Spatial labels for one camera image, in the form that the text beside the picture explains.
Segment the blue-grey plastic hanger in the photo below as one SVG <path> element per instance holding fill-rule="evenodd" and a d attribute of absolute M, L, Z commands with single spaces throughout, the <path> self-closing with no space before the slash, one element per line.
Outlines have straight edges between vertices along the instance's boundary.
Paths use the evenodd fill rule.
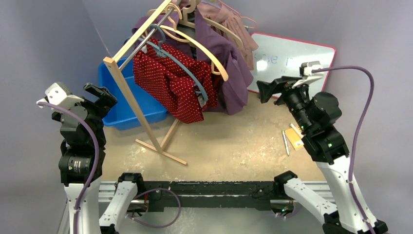
<path fill-rule="evenodd" d="M 146 42 L 146 44 L 149 44 L 150 46 L 152 46 L 157 54 L 157 56 L 159 57 L 163 57 L 163 58 L 170 58 L 173 62 L 175 62 L 183 71 L 185 71 L 189 77 L 194 81 L 194 91 L 197 94 L 197 96 L 201 95 L 202 99 L 203 99 L 203 104 L 202 106 L 204 106 L 206 104 L 206 102 L 208 101 L 208 96 L 207 93 L 204 89 L 204 87 L 202 86 L 202 84 L 199 82 L 199 80 L 195 77 L 195 75 L 185 66 L 183 65 L 178 59 L 176 59 L 173 55 L 171 55 L 170 53 L 168 53 L 166 50 L 164 50 L 162 48 L 162 44 L 166 41 L 166 36 L 165 33 L 161 33 L 162 39 L 158 41 L 158 44 L 154 44 L 151 41 Z"/>

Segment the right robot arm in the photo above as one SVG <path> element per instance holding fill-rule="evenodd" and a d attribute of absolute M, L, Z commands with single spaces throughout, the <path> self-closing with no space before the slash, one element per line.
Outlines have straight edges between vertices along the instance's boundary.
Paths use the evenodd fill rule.
<path fill-rule="evenodd" d="M 322 224 L 326 234 L 386 233 L 386 223 L 373 215 L 361 193 L 346 141 L 334 127 L 342 114 L 337 98 L 328 92 L 310 97 L 308 85 L 296 77 L 258 81 L 257 87 L 262 103 L 279 94 L 275 105 L 286 105 L 299 125 L 304 148 L 324 175 L 334 200 L 329 202 L 309 189 L 291 171 L 275 177 L 274 194 L 297 201 Z"/>

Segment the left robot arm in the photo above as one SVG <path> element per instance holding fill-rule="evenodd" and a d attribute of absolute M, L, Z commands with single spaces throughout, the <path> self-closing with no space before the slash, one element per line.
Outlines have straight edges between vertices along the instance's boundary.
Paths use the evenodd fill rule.
<path fill-rule="evenodd" d="M 83 88 L 96 100 L 73 95 L 61 82 L 53 83 L 45 92 L 53 109 L 52 118 L 61 124 L 62 156 L 58 167 L 67 196 L 70 233 L 117 234 L 131 201 L 144 196 L 144 181 L 140 173 L 123 173 L 108 207 L 99 213 L 98 195 L 106 156 L 103 118 L 117 99 L 105 87 L 87 83 Z"/>

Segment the red polka dot skirt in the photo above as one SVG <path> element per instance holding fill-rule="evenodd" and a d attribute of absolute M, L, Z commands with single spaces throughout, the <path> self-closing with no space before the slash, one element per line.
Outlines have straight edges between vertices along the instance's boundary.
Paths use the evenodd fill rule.
<path fill-rule="evenodd" d="M 149 41 L 158 44 L 158 39 Z M 170 58 L 157 56 L 154 48 L 146 44 L 132 59 L 135 83 L 160 102 L 167 111 L 183 123 L 204 120 L 207 108 L 217 107 L 218 94 L 213 86 L 211 66 L 163 43 L 162 48 L 185 65 L 204 87 L 208 101 L 194 91 L 194 81 Z"/>

